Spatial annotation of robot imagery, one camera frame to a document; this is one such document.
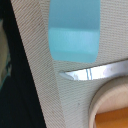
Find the teal padded gripper finger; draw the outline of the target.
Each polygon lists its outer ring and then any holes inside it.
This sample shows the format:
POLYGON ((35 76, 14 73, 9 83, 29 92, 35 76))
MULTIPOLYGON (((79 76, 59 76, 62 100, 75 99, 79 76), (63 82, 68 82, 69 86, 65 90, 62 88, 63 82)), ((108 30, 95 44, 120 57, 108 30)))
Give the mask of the teal padded gripper finger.
POLYGON ((0 19, 0 90, 8 76, 11 75, 11 55, 8 39, 3 28, 3 20, 0 19))

